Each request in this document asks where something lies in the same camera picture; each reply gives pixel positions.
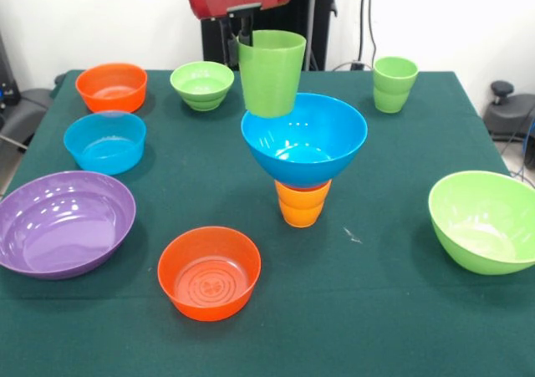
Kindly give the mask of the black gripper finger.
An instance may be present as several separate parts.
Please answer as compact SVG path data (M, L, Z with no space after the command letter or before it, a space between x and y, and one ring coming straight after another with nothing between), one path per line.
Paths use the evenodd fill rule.
M243 15L241 17L241 28L240 28L239 37L238 37L240 43L247 45L247 46L253 46L252 28L253 28L253 15L252 14Z
M238 65L238 41L230 18L227 19L227 64Z

